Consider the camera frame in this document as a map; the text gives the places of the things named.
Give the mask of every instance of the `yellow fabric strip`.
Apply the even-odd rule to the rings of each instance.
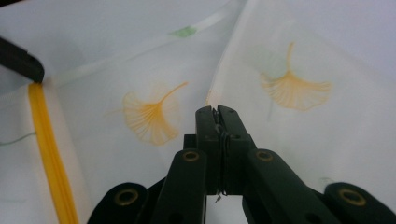
[[[72,192],[56,146],[41,84],[29,85],[29,101],[37,142],[59,223],[78,223]]]

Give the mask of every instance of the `ginkgo leaf print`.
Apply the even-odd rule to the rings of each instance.
[[[187,84],[180,84],[154,103],[141,101],[133,92],[128,92],[122,101],[127,126],[140,140],[155,146],[175,138],[178,130],[172,118],[178,113],[178,106],[172,94]]]
[[[332,88],[330,82],[310,82],[297,77],[290,69],[294,43],[290,43],[286,60],[287,71],[283,77],[272,78],[262,73],[262,86],[271,98],[287,108],[308,110],[324,104]]]

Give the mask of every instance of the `white cloth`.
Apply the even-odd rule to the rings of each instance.
[[[0,96],[0,223],[56,223],[27,88]]]
[[[304,83],[275,80],[288,71],[290,43],[290,71]],[[307,186],[349,182],[395,211],[394,86],[306,30],[285,1],[250,0],[208,102],[235,109],[256,145],[277,152]]]
[[[186,30],[159,36],[44,82],[58,148],[82,222],[118,184],[135,182],[149,188],[166,176],[175,154],[182,149],[183,135],[195,133],[195,111],[205,106],[241,4],[244,1],[231,1]],[[161,99],[184,82],[188,84],[169,96],[178,105],[179,117],[172,123],[178,135],[159,146],[141,141],[125,120],[125,95],[135,93],[140,101],[156,103],[151,101],[156,93]],[[82,191],[85,197],[76,197]],[[235,202],[231,208],[236,212],[221,216],[216,223],[246,222],[241,201]],[[219,214],[211,208],[206,220],[217,220]]]

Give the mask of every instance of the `white fabric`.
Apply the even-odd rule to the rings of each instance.
[[[0,36],[53,76],[195,24],[229,0],[39,0],[0,7]]]
[[[287,0],[301,24],[382,75],[396,78],[396,2]]]
[[[57,223],[27,88],[0,96],[0,223]]]
[[[327,101],[305,111],[277,103],[262,86],[263,74],[285,75],[292,42],[291,71],[331,84]],[[256,145],[277,152],[309,187],[323,191],[329,180],[349,182],[395,211],[394,87],[394,79],[306,30],[285,1],[250,0],[208,102],[235,109]]]
[[[148,188],[166,176],[174,155],[182,149],[183,135],[195,133],[195,111],[205,106],[241,4],[244,2],[232,1],[207,20],[192,25],[196,33],[190,36],[159,36],[132,51],[44,82],[51,122],[81,222],[88,220],[106,192],[118,184],[135,182]],[[183,82],[188,84],[172,95],[180,112],[178,136],[161,146],[139,140],[125,122],[124,95],[134,92],[139,100],[149,101],[155,91],[166,93],[162,88],[170,91]],[[236,210],[232,216],[218,213],[214,201],[208,202],[213,203],[208,206],[208,223],[246,221],[240,198],[229,200]]]

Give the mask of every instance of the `black bar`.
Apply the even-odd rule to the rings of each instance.
[[[158,197],[161,193],[164,182],[165,178],[148,188],[148,200],[146,205],[143,207],[143,210],[140,212],[138,221],[134,224],[148,224],[150,222],[152,212],[154,211],[155,206],[157,206]]]
[[[150,223],[205,223],[205,168],[206,154],[203,151],[179,151],[173,159]]]
[[[44,67],[41,63],[14,44],[0,37],[0,64],[25,77],[32,79],[34,82],[42,82],[44,78]]]
[[[145,187],[124,183],[111,189],[93,210],[88,224],[136,223],[148,199]]]
[[[235,110],[219,105],[218,111],[221,117],[220,122],[229,135],[224,155],[223,187],[228,195],[242,195],[246,183],[242,158],[246,157],[254,144]]]
[[[248,224],[273,223],[270,215],[260,200],[251,200],[249,197],[242,198],[242,207]]]
[[[184,148],[197,148],[197,136],[195,134],[184,134]]]
[[[343,223],[396,223],[395,214],[370,193],[347,183],[326,187],[324,200]]]
[[[4,7],[4,6],[7,6],[7,5],[11,5],[11,4],[13,4],[13,3],[17,3],[17,2],[20,2],[21,0],[1,0],[0,1],[0,7]]]
[[[197,148],[207,155],[206,193],[216,195],[220,189],[221,150],[211,106],[195,112],[195,127]]]
[[[275,152],[251,150],[245,168],[272,223],[340,223]]]

